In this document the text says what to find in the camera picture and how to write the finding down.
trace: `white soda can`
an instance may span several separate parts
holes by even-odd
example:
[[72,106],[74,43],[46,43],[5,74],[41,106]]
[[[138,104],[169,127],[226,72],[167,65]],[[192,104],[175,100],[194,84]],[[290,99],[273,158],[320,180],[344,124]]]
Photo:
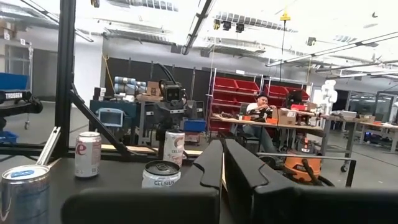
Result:
[[80,133],[76,139],[75,176],[88,178],[98,175],[100,160],[100,134],[92,131]]
[[142,188],[170,187],[180,177],[180,167],[173,162],[148,162],[142,172]]
[[174,162],[181,167],[184,144],[185,133],[180,131],[166,131],[163,160]]

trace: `celsius can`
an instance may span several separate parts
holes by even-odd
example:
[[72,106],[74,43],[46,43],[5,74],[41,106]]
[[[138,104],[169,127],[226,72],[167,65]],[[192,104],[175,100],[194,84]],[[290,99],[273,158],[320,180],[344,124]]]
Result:
[[26,165],[2,174],[0,223],[49,223],[49,170],[47,166]]
[[180,177],[180,167],[173,162],[148,162],[142,173],[142,188],[170,187]]
[[96,176],[100,160],[100,134],[92,131],[80,133],[75,148],[75,176],[82,178]]
[[184,152],[185,133],[181,131],[166,131],[163,160],[174,162],[181,167]]

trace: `can pull tab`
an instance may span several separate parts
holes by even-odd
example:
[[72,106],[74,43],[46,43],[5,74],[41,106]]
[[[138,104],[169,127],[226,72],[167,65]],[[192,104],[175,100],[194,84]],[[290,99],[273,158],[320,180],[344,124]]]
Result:
[[156,164],[156,168],[158,168],[161,171],[167,170],[167,166],[165,164]]
[[18,171],[18,172],[13,172],[11,173],[11,177],[23,177],[27,175],[32,175],[34,173],[33,170],[24,170],[24,171]]

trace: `shop vacuum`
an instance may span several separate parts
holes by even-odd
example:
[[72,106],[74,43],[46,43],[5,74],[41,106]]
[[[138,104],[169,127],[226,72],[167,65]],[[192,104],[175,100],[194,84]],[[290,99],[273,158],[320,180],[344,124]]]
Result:
[[[304,136],[298,136],[295,142],[295,147],[288,150],[287,153],[295,155],[322,156],[322,154],[315,148],[315,144]],[[275,165],[275,160],[269,156],[262,156],[260,159],[271,168],[282,171],[283,176],[298,184],[334,187],[332,182],[320,175],[322,166],[321,159],[286,157],[285,162],[281,167],[277,167]]]

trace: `man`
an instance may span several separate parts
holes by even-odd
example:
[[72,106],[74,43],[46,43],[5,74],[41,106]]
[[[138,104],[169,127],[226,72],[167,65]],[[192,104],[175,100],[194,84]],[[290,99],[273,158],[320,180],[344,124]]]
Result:
[[[269,106],[267,96],[259,95],[257,96],[257,103],[249,104],[246,111],[249,112],[251,110],[263,110],[267,108],[276,109],[276,106]],[[266,152],[277,153],[277,150],[272,143],[272,139],[265,128],[260,126],[244,125],[243,131],[257,137]]]

